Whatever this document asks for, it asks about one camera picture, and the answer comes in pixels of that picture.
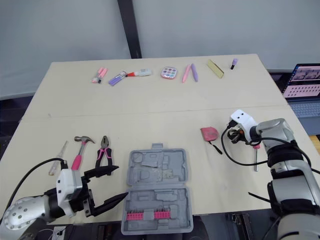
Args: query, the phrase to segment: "gold nail file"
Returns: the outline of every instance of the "gold nail file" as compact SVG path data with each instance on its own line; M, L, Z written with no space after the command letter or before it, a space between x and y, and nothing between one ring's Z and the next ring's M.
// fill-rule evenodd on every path
M207 65L208 65L208 67L212 70L212 72L214 72L215 75L218 76L218 78L221 79L221 78L224 76L224 74L225 74L224 71L222 71L221 68L218 67L218 65L215 64L215 63L214 63L213 61L211 61L210 59L209 59Z

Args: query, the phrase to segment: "purple pen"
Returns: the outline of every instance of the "purple pen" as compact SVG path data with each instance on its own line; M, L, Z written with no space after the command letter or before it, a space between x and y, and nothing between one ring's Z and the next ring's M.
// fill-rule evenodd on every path
M231 68L230 68L231 70L234 69L234 67L237 64L237 62L238 62L238 58L234 58L233 61L232 61Z
M125 76L127 75L127 73L125 71L120 72L117 76L115 76L114 78L112 78L108 83L111 86L116 85L118 82L120 82L123 78L125 78Z
M196 70L196 66L193 63L191 64L191 70L192 70L192 75L193 75L194 80L196 82L198 82L198 73Z

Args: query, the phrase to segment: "screwdriver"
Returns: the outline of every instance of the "screwdriver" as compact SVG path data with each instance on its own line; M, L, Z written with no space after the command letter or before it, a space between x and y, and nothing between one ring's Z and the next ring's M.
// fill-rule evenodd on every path
M60 152L58 153L58 155L56 156L57 158L59 159L62 159L63 155L64 155L64 152L66 150L66 147L68 145L68 141L65 141L63 147L61 148ZM49 175L50 176L53 176L55 175L56 171L57 171L57 167L59 165L60 161L54 161L50 170L49 170Z
M258 149L260 148L260 144L257 146L253 146L253 149L255 151L254 155L254 163L256 164L258 162ZM258 165L254 165L254 171L258 172Z

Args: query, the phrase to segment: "gray tool case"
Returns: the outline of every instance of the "gray tool case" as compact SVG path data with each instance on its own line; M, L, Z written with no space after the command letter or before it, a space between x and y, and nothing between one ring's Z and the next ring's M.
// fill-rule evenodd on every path
M124 235L189 233L194 228L188 167L184 149L152 149L130 153L128 195L124 199Z

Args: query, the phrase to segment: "white tabletop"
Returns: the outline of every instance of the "white tabletop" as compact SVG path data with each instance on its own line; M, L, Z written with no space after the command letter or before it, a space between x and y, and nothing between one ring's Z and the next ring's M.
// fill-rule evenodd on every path
M233 58L238 63L233 70ZM224 70L222 79L207 66L213 60ZM190 72L194 63L199 76ZM178 69L177 77L160 77L165 66ZM91 79L100 67L108 68L102 84ZM108 81L121 71L150 68L153 75L127 77L115 86ZM159 113L286 105L286 100L256 54L175 58L54 62L41 82L24 118Z
M267 165L259 166L259 172L254 172L253 167L232 163L225 154L218 154L203 140L200 128L212 126L222 133L229 116L238 108L252 115L257 122L285 118L315 169L320 169L320 158L259 58L238 55L239 62L231 71L228 64L233 57L53 63L0 161L0 213L22 176L37 163L54 157L66 140L69 144L64 159L71 165L80 148L80 143L74 142L73 138L83 135L97 144L87 144L82 172L94 168L103 135L108 136L114 164L119 166L111 176L89 183L97 206L130 187L126 184L130 151L150 149L152 143L163 143L165 148L186 150L189 169L186 185L191 190L193 214L270 208L269 204L247 194L250 191L268 197L267 183L272 177ZM208 69L208 59L225 70L222 79ZM180 75L176 80L166 80L158 77L157 72L157 76L124 79L114 87L109 86L106 79L101 85L90 83L92 73L103 62L109 68L108 77L121 70L152 66L154 71L157 67L160 72L160 66L165 65L177 67ZM192 62L196 64L199 82L189 76L182 84L182 69ZM215 143L221 148L220 141ZM243 143L231 144L228 140L226 146L239 162L253 163L251 147ZM258 160L266 159L262 148L258 151ZM54 188L56 177L48 176L50 166L47 164L32 173L15 199ZM123 202L97 217L86 218L79 212L71 219L59 218L54 224L118 221L122 211Z

